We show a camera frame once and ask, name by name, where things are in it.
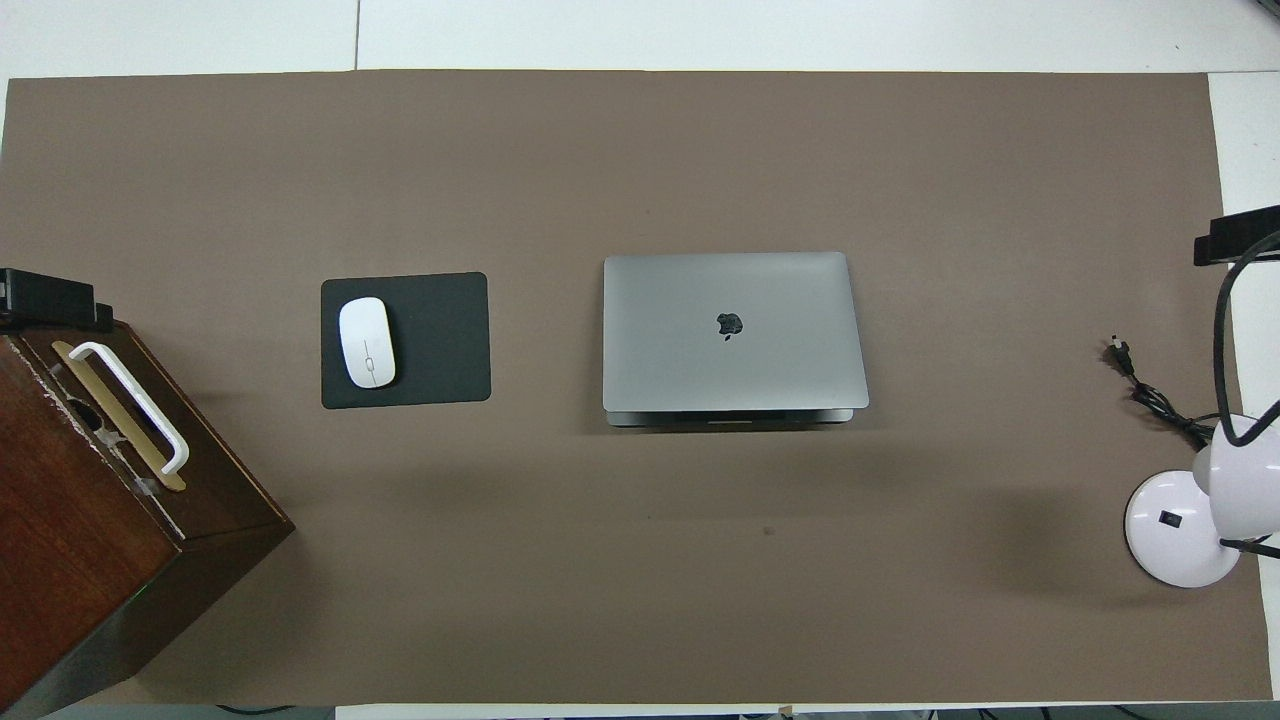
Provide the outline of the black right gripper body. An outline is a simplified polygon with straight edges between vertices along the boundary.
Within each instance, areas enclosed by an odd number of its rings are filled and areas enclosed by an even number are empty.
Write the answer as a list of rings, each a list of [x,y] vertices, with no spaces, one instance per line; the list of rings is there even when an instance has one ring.
[[[1210,222],[1194,240],[1194,265],[1238,263],[1252,246],[1279,231],[1279,205],[1234,213]]]

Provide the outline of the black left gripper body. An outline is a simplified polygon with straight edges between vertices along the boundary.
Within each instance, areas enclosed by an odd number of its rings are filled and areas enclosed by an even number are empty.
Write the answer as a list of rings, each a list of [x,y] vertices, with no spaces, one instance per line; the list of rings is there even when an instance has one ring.
[[[3,268],[3,332],[46,325],[106,333],[114,327],[114,310],[96,300],[92,284]]]

